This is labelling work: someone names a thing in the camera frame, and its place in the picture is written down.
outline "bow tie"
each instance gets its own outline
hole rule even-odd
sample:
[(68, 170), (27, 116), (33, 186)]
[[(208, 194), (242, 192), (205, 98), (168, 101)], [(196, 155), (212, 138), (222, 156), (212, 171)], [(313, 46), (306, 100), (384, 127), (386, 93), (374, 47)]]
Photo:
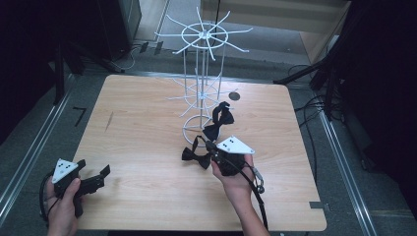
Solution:
[[(203, 129), (203, 133), (212, 142), (217, 140), (221, 125), (233, 124), (234, 122), (232, 113), (230, 113), (229, 111), (229, 106), (230, 104), (225, 101), (218, 104), (218, 106), (215, 107), (215, 109), (212, 111), (212, 122), (214, 124), (205, 126), (205, 128)], [(221, 116), (220, 116), (220, 119), (218, 119), (218, 113), (220, 111), (221, 111)]]
[(194, 152), (196, 151), (197, 145), (199, 144), (198, 138), (201, 138), (204, 141), (203, 137), (197, 136), (193, 142), (193, 149), (189, 149), (187, 147), (184, 148), (183, 153), (182, 153), (182, 160), (197, 160), (199, 164), (202, 166), (202, 168), (207, 169), (209, 168), (209, 164), (210, 164), (210, 158), (211, 158), (210, 153), (207, 153), (205, 155), (194, 154)]

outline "right hand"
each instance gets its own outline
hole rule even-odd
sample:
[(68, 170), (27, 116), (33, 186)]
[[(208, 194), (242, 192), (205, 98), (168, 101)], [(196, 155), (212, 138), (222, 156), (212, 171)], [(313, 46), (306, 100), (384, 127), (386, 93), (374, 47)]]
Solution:
[[(253, 157), (251, 154), (245, 154), (244, 158), (250, 166), (254, 166)], [(242, 174), (238, 173), (234, 176), (222, 176), (220, 169), (215, 161), (211, 161), (212, 174), (220, 180), (223, 184), (224, 192), (229, 201), (237, 207), (237, 205), (251, 205), (252, 189)], [(245, 166), (242, 171), (249, 177), (251, 181), (254, 180), (254, 174), (250, 166)]]

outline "floor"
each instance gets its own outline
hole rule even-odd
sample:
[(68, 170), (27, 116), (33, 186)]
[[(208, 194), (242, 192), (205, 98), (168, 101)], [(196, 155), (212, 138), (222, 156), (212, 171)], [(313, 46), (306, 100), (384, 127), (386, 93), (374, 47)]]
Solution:
[[(181, 7), (181, 4), (190, 6), (189, 13), (192, 15), (195, 11), (194, 6), (198, 4), (196, 2), (170, 0), (166, 14), (178, 21), (187, 21), (189, 18), (182, 19), (181, 15), (184, 14), (180, 14), (178, 9), (181, 9), (181, 13), (183, 13), (186, 8)], [(161, 33), (171, 33), (169, 29), (172, 27), (168, 27), (168, 23), (167, 25), (154, 26), (160, 28)], [(284, 39), (280, 41), (282, 44), (273, 43), (271, 37), (260, 43), (256, 38), (257, 33), (271, 33), (271, 35), (282, 33), (280, 38)], [(159, 52), (155, 49), (155, 40), (137, 39), (136, 46), (140, 48), (147, 41), (149, 47), (146, 51), (132, 51), (131, 54), (113, 62), (114, 65), (121, 68), (130, 67), (126, 70), (127, 75), (169, 77), (183, 72), (182, 58), (172, 54), (181, 48), (178, 42), (164, 39), (162, 50)], [(236, 44), (250, 49), (250, 53), (235, 52), (233, 54), (227, 52), (224, 77), (227, 80), (251, 83), (270, 83), (272, 80), (285, 78), (304, 68), (303, 65), (309, 64), (300, 42), (299, 35), (297, 36), (297, 32), (294, 31), (254, 29), (250, 36), (236, 40)], [(8, 199), (9, 201), (6, 201), (5, 197), (7, 196), (5, 195), (2, 195), (0, 199), (0, 207), (7, 206), (5, 202), (12, 202), (9, 208), (2, 208), (0, 235), (45, 235), (46, 233), (44, 223), (38, 217), (37, 195), (40, 180), (54, 166), (58, 156), (70, 160), (74, 156), (99, 90), (108, 75), (108, 72), (93, 64), (89, 59), (86, 59), (85, 63), (87, 70), (82, 76), (69, 76), (67, 80), (68, 96), (60, 107), (51, 106), (51, 101), (54, 98), (54, 90), (52, 89), (37, 103), (32, 112), (0, 147), (0, 161), (2, 163), (0, 166), (0, 173), (2, 173), (0, 190), (2, 193), (10, 192), (10, 190), (16, 193), (15, 198)], [(211, 67), (215, 70), (219, 65), (212, 63)], [(288, 85), (294, 108), (305, 106), (315, 93), (321, 93), (321, 91), (309, 89), (308, 82), (310, 80), (310, 76), (305, 76)], [(85, 107), (87, 112), (84, 117), (80, 118), (80, 111), (74, 107)], [(328, 221), (328, 228), (325, 231), (310, 232), (309, 235), (417, 235), (417, 223), (398, 191), (396, 183), (384, 173), (365, 171), (347, 127), (337, 120), (328, 123), (323, 112), (319, 113), (319, 110), (320, 107), (308, 107), (296, 112)], [(306, 112), (306, 117), (309, 120), (308, 125), (304, 124), (303, 111)], [(43, 129), (45, 120), (49, 120), (52, 124), (49, 130)], [(334, 130), (336, 137), (332, 137), (328, 130)], [(40, 135), (42, 131), (46, 135), (44, 139)], [(38, 148), (33, 149), (33, 141), (38, 145)], [(340, 166), (343, 164), (349, 167), (348, 173), (341, 171), (343, 168)], [(346, 182), (346, 176), (350, 178), (350, 181), (353, 180), (353, 185)], [(20, 177), (24, 178), (20, 186), (9, 184)], [(350, 189), (355, 187), (359, 191), (359, 196), (352, 196), (350, 192)], [(363, 201), (365, 212), (369, 214), (373, 228), (368, 228), (368, 232), (366, 229), (364, 230), (366, 227), (361, 225), (360, 218), (364, 215), (358, 213), (355, 200)], [(80, 231), (78, 235), (95, 236), (107, 235), (107, 233), (105, 230)], [(306, 233), (271, 232), (271, 234), (291, 236), (305, 235)], [(141, 232), (138, 235), (155, 234)]]

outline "hand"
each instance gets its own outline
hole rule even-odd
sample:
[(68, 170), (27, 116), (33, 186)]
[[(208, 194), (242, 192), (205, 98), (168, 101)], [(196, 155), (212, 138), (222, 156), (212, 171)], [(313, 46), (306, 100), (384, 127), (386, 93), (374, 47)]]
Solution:
[(78, 220), (75, 217), (73, 198), (77, 191), (80, 189), (80, 184), (81, 180), (79, 178), (74, 179), (65, 191), (62, 200), (58, 200), (55, 197), (52, 178), (49, 178), (46, 187), (48, 196), (48, 208), (50, 208), (50, 212), (48, 214), (48, 235), (68, 236), (76, 234)]
[[(250, 166), (254, 166), (253, 157), (250, 154), (245, 154), (244, 158)], [(234, 207), (237, 207), (239, 204), (251, 204), (252, 189), (242, 174), (238, 173), (234, 176), (222, 176), (215, 161), (211, 162), (211, 166), (212, 174), (223, 184), (224, 192)], [(245, 166), (242, 171), (251, 181), (253, 181), (254, 174), (250, 169), (250, 166)]]
[[(250, 154), (245, 154), (244, 158), (250, 166), (244, 167), (242, 171), (253, 181), (254, 174), (250, 169), (251, 166), (254, 166), (253, 158)], [(212, 174), (223, 184), (224, 192), (239, 216), (244, 235), (269, 235), (252, 206), (252, 189), (245, 177), (241, 173), (237, 173), (235, 176), (222, 176), (217, 163), (214, 161), (211, 162), (211, 167)]]

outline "wire display stand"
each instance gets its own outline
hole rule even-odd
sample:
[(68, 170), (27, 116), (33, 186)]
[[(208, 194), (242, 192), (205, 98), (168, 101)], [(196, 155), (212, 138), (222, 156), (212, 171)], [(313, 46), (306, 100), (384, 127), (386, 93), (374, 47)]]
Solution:
[[(184, 111), (184, 113), (180, 115), (180, 117), (185, 116), (191, 109), (199, 110), (199, 114), (190, 117), (183, 126), (184, 138), (190, 144), (193, 143), (194, 137), (196, 136), (196, 132), (202, 131), (205, 125), (212, 119), (209, 113), (209, 109), (219, 104), (220, 94), (233, 92), (237, 90), (235, 89), (230, 91), (220, 91), (221, 77), (223, 74), (225, 46), (229, 45), (241, 52), (249, 52), (249, 50), (244, 50), (228, 42), (230, 34), (248, 32), (252, 30), (252, 28), (250, 28), (246, 30), (227, 31), (225, 28), (221, 27), (220, 24), (227, 19), (229, 14), (230, 11), (226, 14), (226, 16), (223, 19), (221, 19), (216, 24), (207, 23), (202, 21), (199, 8), (197, 8), (199, 22), (188, 26), (178, 21), (175, 21), (174, 19), (166, 15), (166, 18), (168, 18), (170, 21), (184, 27), (183, 30), (181, 31), (181, 33), (178, 34), (163, 34), (157, 32), (155, 33), (156, 35), (162, 37), (181, 37), (186, 44), (180, 50), (173, 52), (173, 54), (183, 53), (184, 83), (179, 82), (176, 79), (172, 80), (184, 88), (184, 95), (178, 97), (168, 97), (167, 99), (184, 99), (187, 102), (188, 108)], [(188, 83), (186, 55), (190, 47), (196, 49), (196, 66), (194, 69), (194, 79), (191, 83)], [(220, 72), (217, 77), (215, 77), (212, 80), (209, 80), (209, 59), (215, 61), (213, 51), (220, 47), (223, 47)]]

